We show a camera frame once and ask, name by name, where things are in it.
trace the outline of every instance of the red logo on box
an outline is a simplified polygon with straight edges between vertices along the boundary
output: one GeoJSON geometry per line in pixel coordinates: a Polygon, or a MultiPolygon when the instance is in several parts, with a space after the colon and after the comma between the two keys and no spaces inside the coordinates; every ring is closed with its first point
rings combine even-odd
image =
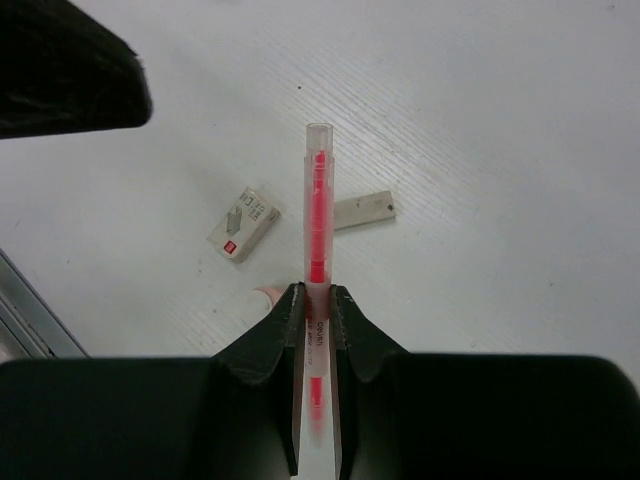
{"type": "Polygon", "coordinates": [[[224,244],[224,251],[227,252],[229,255],[235,252],[236,248],[238,248],[238,246],[235,243],[233,243],[231,240],[229,240],[227,243],[224,244]]]}

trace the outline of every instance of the eraser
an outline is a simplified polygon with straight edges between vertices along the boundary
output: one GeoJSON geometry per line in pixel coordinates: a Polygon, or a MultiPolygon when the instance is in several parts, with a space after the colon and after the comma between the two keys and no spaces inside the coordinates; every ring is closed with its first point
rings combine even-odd
{"type": "Polygon", "coordinates": [[[278,209],[254,190],[246,188],[207,240],[232,262],[246,260],[280,216],[278,209]]]}
{"type": "Polygon", "coordinates": [[[333,206],[333,230],[390,220],[395,216],[393,197],[390,191],[385,190],[336,202],[333,206]]]}

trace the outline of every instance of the black object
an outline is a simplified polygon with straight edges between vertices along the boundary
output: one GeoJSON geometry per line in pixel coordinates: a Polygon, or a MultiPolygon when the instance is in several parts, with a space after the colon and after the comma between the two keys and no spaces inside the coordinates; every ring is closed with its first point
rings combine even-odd
{"type": "MultiPolygon", "coordinates": [[[[304,286],[211,359],[0,367],[0,478],[286,479],[297,472],[304,286]]],[[[411,354],[331,297],[341,480],[640,472],[640,408],[588,357],[411,354]]]]}
{"type": "Polygon", "coordinates": [[[0,139],[137,127],[151,100],[135,53],[64,0],[0,2],[0,139]]]}
{"type": "Polygon", "coordinates": [[[3,365],[0,478],[295,475],[303,299],[291,286],[267,318],[211,359],[3,365]]]}
{"type": "Polygon", "coordinates": [[[331,322],[341,480],[640,473],[638,395],[611,362],[410,354],[344,287],[333,290],[331,322]]]}

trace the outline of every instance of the white surface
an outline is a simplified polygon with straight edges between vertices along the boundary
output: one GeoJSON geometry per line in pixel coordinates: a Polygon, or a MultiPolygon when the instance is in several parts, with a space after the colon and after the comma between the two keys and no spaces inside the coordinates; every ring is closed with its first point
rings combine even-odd
{"type": "Polygon", "coordinates": [[[0,244],[90,353],[214,353],[239,295],[301,278],[304,126],[328,121],[336,199],[394,193],[396,222],[334,245],[378,326],[640,384],[640,2],[76,3],[140,54],[155,114],[0,143],[0,244]],[[206,237],[247,184],[283,215],[236,267],[206,237]]]}

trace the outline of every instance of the pink highlighter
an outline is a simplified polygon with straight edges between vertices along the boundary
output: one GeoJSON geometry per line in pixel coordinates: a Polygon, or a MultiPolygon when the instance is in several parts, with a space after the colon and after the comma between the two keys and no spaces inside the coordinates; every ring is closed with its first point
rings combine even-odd
{"type": "Polygon", "coordinates": [[[323,378],[329,371],[329,287],[333,253],[333,127],[307,125],[304,159],[304,279],[307,290],[306,370],[310,377],[310,430],[316,445],[324,436],[323,378]]]}

